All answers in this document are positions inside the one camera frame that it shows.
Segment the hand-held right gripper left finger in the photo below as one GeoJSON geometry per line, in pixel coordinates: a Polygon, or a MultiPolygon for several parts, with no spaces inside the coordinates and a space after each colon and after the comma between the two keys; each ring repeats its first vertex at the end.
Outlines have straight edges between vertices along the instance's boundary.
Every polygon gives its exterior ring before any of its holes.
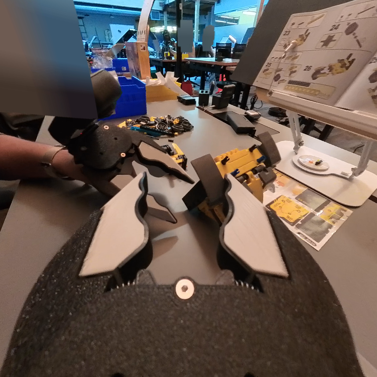
{"type": "Polygon", "coordinates": [[[97,227],[87,249],[79,277],[137,277],[151,262],[139,253],[147,246],[149,230],[146,172],[138,174],[102,208],[97,227]]]}

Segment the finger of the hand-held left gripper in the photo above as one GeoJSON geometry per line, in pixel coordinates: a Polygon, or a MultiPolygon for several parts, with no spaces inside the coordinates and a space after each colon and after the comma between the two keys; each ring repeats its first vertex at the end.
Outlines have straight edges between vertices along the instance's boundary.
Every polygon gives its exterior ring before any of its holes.
{"type": "Polygon", "coordinates": [[[137,157],[141,165],[146,167],[157,167],[164,173],[172,175],[187,183],[195,183],[189,174],[177,164],[168,153],[160,148],[142,141],[137,146],[137,157]]]}
{"type": "MultiPolygon", "coordinates": [[[[117,175],[111,182],[117,186],[119,189],[123,189],[127,184],[129,184],[136,175],[117,175]]],[[[147,213],[155,218],[161,219],[163,221],[170,222],[172,224],[177,223],[176,217],[172,214],[170,209],[166,206],[160,204],[153,195],[147,194],[146,202],[148,211],[147,213]]]]}

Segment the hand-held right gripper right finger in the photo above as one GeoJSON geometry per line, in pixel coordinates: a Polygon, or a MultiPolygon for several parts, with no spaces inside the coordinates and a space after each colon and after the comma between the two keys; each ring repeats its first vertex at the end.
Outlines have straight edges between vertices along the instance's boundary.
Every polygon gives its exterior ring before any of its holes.
{"type": "Polygon", "coordinates": [[[225,174],[224,183],[222,247],[250,273],[289,277],[264,205],[232,174],[225,174]]]}

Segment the yellow grey toy vehicle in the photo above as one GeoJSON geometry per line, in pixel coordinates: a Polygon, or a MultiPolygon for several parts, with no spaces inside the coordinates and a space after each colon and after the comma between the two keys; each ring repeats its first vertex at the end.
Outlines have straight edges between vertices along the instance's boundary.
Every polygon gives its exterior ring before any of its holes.
{"type": "Polygon", "coordinates": [[[276,180],[274,168],[281,161],[278,147],[268,132],[257,136],[260,145],[232,149],[212,157],[203,155],[191,161],[199,181],[182,198],[187,210],[200,210],[221,225],[226,217],[225,177],[233,176],[261,203],[264,193],[276,180]]]}

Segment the person's left hand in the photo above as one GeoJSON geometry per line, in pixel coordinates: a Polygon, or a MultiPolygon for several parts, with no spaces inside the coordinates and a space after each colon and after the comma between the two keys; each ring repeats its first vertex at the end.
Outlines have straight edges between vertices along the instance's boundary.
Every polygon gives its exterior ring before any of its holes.
{"type": "Polygon", "coordinates": [[[55,153],[51,165],[57,174],[89,184],[108,197],[113,197],[119,192],[119,189],[108,181],[106,175],[102,176],[86,166],[75,163],[73,156],[66,149],[61,148],[55,153]]]}

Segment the small yellow black toy assembly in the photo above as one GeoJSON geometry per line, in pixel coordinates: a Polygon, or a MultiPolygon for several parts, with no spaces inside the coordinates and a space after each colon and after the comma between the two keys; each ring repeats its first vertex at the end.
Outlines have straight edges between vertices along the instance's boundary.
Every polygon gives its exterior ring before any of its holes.
{"type": "Polygon", "coordinates": [[[173,140],[168,140],[168,144],[161,145],[161,148],[174,160],[183,170],[187,169],[187,157],[173,140]]]}

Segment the pile of toy building parts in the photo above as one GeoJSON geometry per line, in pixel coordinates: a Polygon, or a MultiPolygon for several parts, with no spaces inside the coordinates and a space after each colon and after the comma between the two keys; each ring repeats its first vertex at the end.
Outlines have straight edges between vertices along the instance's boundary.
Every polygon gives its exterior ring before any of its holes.
{"type": "Polygon", "coordinates": [[[153,138],[176,137],[191,132],[194,125],[185,117],[171,115],[140,116],[136,119],[126,119],[117,125],[119,128],[132,130],[153,138]]]}

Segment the yellow black sticker sheet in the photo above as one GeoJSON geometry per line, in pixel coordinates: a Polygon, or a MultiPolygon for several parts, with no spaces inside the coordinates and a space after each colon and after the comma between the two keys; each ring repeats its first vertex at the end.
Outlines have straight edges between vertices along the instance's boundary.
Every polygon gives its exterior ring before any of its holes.
{"type": "Polygon", "coordinates": [[[274,169],[276,179],[264,192],[264,206],[298,238],[319,251],[353,213],[343,205],[274,169]]]}

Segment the blue storage bin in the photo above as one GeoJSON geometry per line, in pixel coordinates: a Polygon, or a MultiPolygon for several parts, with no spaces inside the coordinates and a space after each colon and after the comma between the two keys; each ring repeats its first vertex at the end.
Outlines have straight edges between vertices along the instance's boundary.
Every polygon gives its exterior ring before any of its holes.
{"type": "Polygon", "coordinates": [[[147,114],[146,86],[136,77],[127,78],[119,76],[118,81],[122,94],[116,102],[115,113],[100,120],[112,120],[119,118],[129,119],[132,116],[147,114]]]}
{"type": "Polygon", "coordinates": [[[128,59],[127,58],[115,58],[112,59],[112,66],[118,76],[130,78],[132,75],[130,73],[128,59]]]}

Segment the white crumpled paper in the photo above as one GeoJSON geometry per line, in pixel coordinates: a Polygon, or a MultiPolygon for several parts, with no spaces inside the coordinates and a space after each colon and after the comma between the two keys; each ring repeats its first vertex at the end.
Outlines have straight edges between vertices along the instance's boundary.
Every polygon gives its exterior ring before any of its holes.
{"type": "Polygon", "coordinates": [[[155,76],[156,78],[149,79],[148,83],[146,83],[147,86],[165,86],[169,88],[176,86],[181,88],[181,83],[174,77],[174,72],[167,72],[165,76],[161,72],[156,72],[155,76]]]}

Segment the white book stand black board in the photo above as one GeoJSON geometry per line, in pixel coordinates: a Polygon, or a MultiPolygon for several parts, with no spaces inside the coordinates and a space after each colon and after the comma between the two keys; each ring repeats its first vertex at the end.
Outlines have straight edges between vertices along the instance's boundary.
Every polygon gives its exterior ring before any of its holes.
{"type": "MultiPolygon", "coordinates": [[[[316,12],[348,2],[351,1],[268,1],[234,71],[234,79],[254,84],[291,15],[316,12]]],[[[281,155],[281,162],[276,166],[279,171],[349,207],[361,206],[376,191],[376,175],[366,171],[377,135],[375,114],[328,106],[284,92],[258,87],[256,91],[262,101],[285,109],[289,118],[294,141],[277,144],[281,155]],[[370,139],[365,144],[358,165],[353,166],[304,146],[299,128],[300,115],[370,139]],[[314,163],[305,163],[306,158],[312,158],[314,163]],[[323,162],[316,166],[315,162],[319,159],[323,162]]]]}

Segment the black pole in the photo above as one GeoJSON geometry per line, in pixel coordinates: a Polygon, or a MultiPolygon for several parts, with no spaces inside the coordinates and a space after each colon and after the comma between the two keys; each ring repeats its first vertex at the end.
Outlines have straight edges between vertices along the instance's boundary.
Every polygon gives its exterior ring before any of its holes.
{"type": "Polygon", "coordinates": [[[182,72],[182,50],[181,45],[183,41],[183,34],[181,30],[181,22],[182,22],[182,11],[183,11],[183,1],[176,0],[176,24],[177,24],[177,45],[176,45],[176,77],[178,78],[178,82],[183,81],[183,72],[182,72]]]}

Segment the black flat case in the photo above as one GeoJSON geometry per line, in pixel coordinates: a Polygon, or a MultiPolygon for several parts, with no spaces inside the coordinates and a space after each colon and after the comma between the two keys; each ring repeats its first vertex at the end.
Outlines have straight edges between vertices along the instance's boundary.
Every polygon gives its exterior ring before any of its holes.
{"type": "Polygon", "coordinates": [[[254,137],[256,133],[255,126],[244,115],[235,113],[233,111],[228,111],[227,122],[233,129],[233,131],[238,135],[250,135],[251,137],[254,137]]]}

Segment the cardboard box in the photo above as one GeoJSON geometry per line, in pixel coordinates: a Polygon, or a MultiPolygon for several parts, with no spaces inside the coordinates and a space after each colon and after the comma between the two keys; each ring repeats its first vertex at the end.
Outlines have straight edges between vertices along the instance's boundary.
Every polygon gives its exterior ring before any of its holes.
{"type": "Polygon", "coordinates": [[[151,78],[147,42],[125,42],[125,50],[131,76],[140,80],[151,78]]]}

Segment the black charging dock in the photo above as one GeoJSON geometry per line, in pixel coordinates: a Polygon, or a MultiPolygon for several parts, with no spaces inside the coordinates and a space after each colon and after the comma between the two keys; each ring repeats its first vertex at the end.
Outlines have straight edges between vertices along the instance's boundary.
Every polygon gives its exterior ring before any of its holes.
{"type": "Polygon", "coordinates": [[[217,110],[228,107],[230,100],[233,98],[234,91],[235,84],[224,86],[220,94],[212,96],[211,106],[217,110]]]}

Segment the background work table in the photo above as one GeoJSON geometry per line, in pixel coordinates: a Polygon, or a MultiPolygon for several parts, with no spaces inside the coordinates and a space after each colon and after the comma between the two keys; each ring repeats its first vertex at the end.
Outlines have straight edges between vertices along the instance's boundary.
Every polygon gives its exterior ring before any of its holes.
{"type": "Polygon", "coordinates": [[[200,90],[204,90],[207,73],[225,75],[229,78],[228,68],[235,68],[239,59],[224,58],[222,61],[217,61],[216,58],[185,58],[183,61],[189,63],[190,68],[200,71],[200,90]]]}

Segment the assembly instruction booklet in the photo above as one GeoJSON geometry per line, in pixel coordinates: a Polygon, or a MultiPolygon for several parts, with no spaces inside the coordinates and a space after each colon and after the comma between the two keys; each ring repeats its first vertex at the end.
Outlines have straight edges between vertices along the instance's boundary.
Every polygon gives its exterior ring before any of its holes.
{"type": "Polygon", "coordinates": [[[254,86],[376,115],[377,2],[290,16],[254,86]]]}

